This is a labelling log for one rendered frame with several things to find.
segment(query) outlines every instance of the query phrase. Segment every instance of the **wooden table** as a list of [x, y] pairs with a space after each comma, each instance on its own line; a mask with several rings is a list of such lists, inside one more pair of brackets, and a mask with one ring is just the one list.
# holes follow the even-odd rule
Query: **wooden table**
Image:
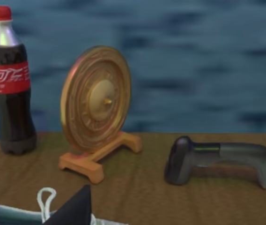
[[[131, 225], [266, 225], [266, 190], [253, 169], [216, 165], [195, 168], [185, 186], [164, 182], [170, 147], [179, 134], [138, 134], [143, 152], [113, 153], [104, 160], [105, 180], [92, 185], [93, 213]], [[266, 146], [266, 135], [194, 134], [196, 142], [246, 142]], [[37, 210], [37, 191], [57, 190], [58, 209], [89, 181], [58, 169], [58, 158], [71, 148], [61, 133], [42, 133], [39, 147], [17, 157], [0, 151], [0, 204]]]

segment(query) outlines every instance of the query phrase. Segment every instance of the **gray handheld device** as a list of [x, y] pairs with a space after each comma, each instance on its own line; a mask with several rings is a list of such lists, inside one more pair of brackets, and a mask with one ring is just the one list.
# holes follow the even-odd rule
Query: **gray handheld device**
[[258, 181], [266, 189], [266, 147], [250, 143], [195, 143], [188, 136], [178, 138], [165, 166], [164, 178], [175, 185], [188, 182], [193, 166], [215, 163], [248, 165], [256, 169]]

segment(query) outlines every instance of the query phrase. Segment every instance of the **orange stand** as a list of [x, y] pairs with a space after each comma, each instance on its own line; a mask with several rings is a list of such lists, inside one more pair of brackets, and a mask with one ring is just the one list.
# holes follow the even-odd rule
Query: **orange stand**
[[91, 183], [98, 184], [104, 179], [104, 172], [103, 166], [98, 164], [97, 161], [104, 158], [121, 145], [129, 147], [134, 153], [140, 152], [142, 148], [141, 139], [138, 136], [120, 132], [113, 141], [94, 153], [83, 153], [80, 156], [66, 153], [60, 156], [59, 168], [62, 170], [68, 168], [86, 175]]

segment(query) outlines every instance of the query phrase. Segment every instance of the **face mask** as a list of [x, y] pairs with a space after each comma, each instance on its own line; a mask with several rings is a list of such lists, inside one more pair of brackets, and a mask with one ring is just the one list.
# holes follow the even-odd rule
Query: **face mask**
[[[42, 201], [42, 195], [44, 192], [50, 192], [51, 195], [45, 201]], [[39, 190], [37, 194], [37, 202], [41, 209], [41, 212], [33, 212], [28, 210], [22, 210], [18, 208], [8, 207], [0, 205], [0, 225], [41, 225], [50, 218], [55, 211], [50, 212], [50, 206], [53, 199], [56, 197], [56, 191], [53, 188], [46, 187]], [[91, 214], [90, 225], [125, 225], [122, 223], [116, 223], [103, 219], [97, 219]]]

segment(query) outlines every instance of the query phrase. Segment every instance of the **soda bottle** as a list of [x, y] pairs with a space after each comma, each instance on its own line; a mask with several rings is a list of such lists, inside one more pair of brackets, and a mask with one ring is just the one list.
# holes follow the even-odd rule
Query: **soda bottle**
[[30, 113], [30, 73], [26, 48], [12, 26], [11, 10], [0, 6], [0, 146], [23, 154], [36, 146]]

